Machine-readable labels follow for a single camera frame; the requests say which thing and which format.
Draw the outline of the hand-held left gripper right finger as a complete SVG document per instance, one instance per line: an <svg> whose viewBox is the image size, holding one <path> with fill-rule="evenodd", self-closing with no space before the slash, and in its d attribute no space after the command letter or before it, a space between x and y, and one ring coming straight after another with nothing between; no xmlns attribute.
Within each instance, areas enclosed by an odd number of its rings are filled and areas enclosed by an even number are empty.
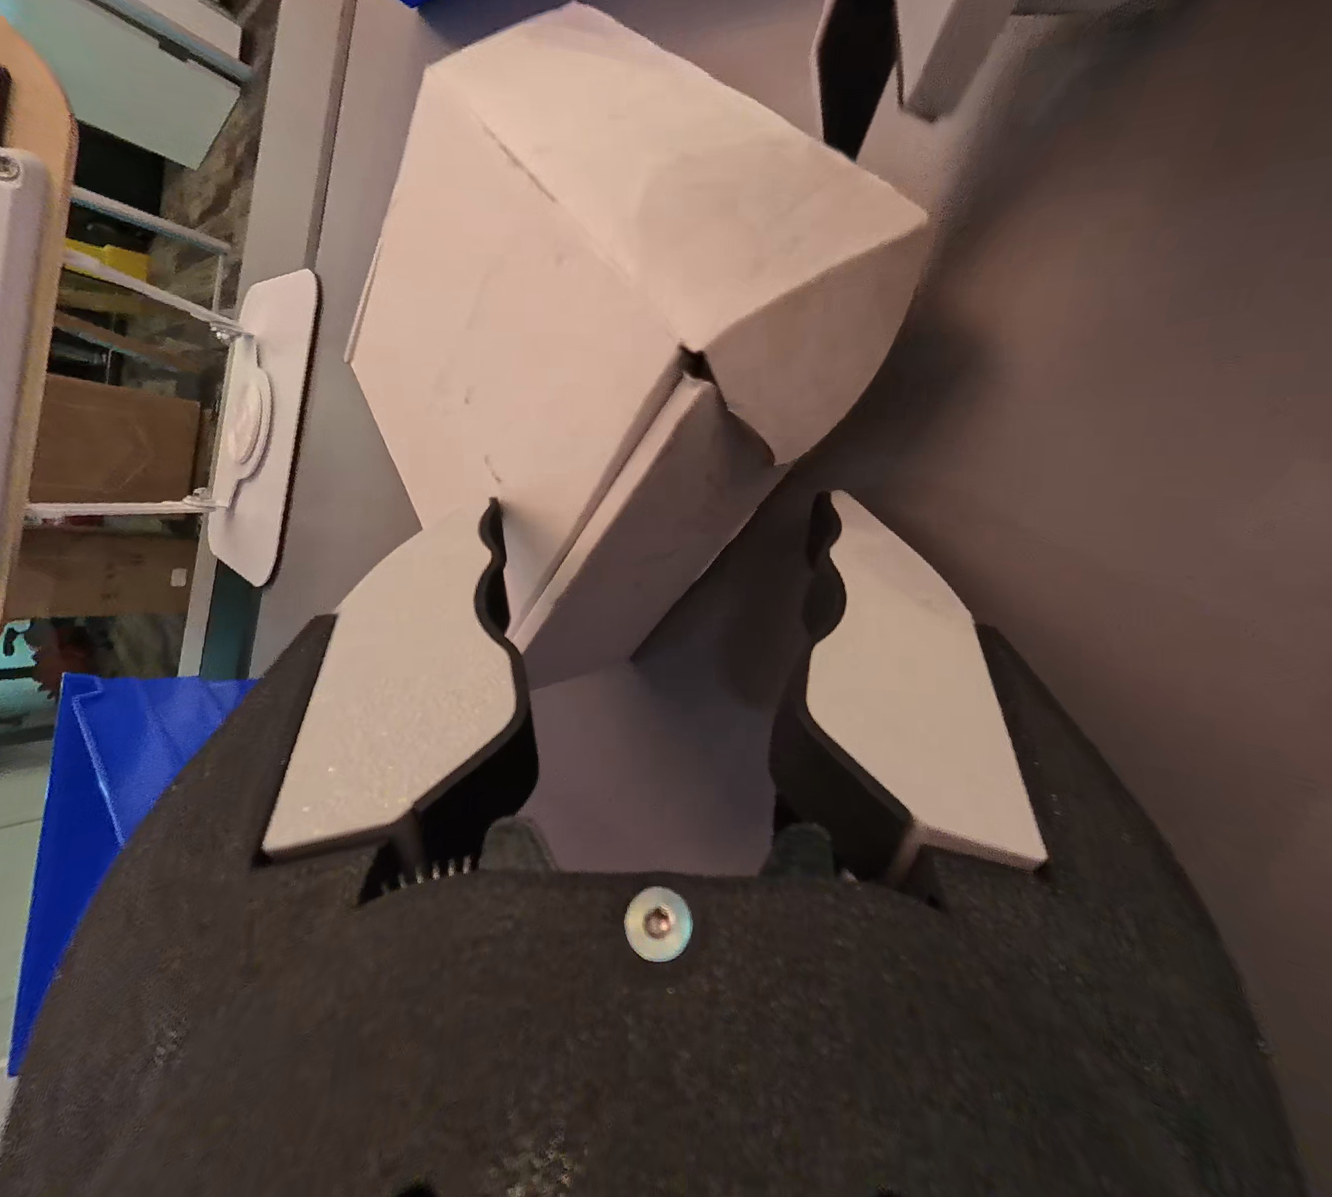
<svg viewBox="0 0 1332 1197"><path fill-rule="evenodd" d="M773 841L901 890L927 853L1047 860L973 616L847 491L812 499L800 643L771 721Z"/></svg>

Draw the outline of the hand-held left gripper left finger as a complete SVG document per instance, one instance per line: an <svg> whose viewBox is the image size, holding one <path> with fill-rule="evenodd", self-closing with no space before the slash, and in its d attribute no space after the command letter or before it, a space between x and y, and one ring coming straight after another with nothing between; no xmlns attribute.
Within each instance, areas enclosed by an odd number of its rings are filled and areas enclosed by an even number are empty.
<svg viewBox="0 0 1332 1197"><path fill-rule="evenodd" d="M522 658L507 637L501 507L450 511L336 610L262 837L267 860L372 847L372 886L477 864L538 779Z"/></svg>

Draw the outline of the white cardboard mailer box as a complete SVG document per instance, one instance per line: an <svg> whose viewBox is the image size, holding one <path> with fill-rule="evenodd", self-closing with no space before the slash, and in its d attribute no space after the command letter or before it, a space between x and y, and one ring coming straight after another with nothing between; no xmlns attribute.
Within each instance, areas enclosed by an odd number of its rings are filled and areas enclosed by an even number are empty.
<svg viewBox="0 0 1332 1197"><path fill-rule="evenodd" d="M503 513L532 688L625 660L864 392L901 192L569 2L423 72L347 363L421 524Z"/></svg>

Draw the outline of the large brown cardboard box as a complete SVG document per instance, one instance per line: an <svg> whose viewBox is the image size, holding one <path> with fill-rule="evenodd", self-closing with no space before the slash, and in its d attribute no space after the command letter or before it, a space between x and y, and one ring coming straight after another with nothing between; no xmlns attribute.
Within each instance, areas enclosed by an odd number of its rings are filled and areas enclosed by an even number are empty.
<svg viewBox="0 0 1332 1197"><path fill-rule="evenodd" d="M161 503L196 487L199 406L50 373L30 503ZM197 524L186 517L73 513L24 526L1 620L182 616Z"/></svg>

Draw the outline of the wooden document stand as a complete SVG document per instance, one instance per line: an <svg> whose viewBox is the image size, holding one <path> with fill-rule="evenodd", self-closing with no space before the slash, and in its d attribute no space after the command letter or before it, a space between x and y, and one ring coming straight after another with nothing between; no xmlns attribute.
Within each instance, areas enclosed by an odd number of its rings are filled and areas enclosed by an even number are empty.
<svg viewBox="0 0 1332 1197"><path fill-rule="evenodd" d="M225 243L73 184L75 120L40 54L1 21L1 594L28 518L197 517L207 548L252 586L275 571L302 425L320 283L310 268L258 281L236 314L120 272L65 244L79 206L223 256ZM112 285L201 322L225 346L217 454L205 489L176 501L34 501L42 371L59 274Z"/></svg>

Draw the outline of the yellow plastic bin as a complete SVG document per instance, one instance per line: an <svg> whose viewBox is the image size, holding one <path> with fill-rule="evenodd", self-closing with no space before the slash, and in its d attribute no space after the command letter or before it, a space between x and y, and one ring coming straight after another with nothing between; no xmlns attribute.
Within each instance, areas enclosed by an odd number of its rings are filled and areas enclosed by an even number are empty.
<svg viewBox="0 0 1332 1197"><path fill-rule="evenodd" d="M75 254L77 258L91 260L100 268L114 270L139 281L149 279L151 260L147 252L127 250L118 244L92 246L75 239L65 239L63 244L67 252Z"/></svg>

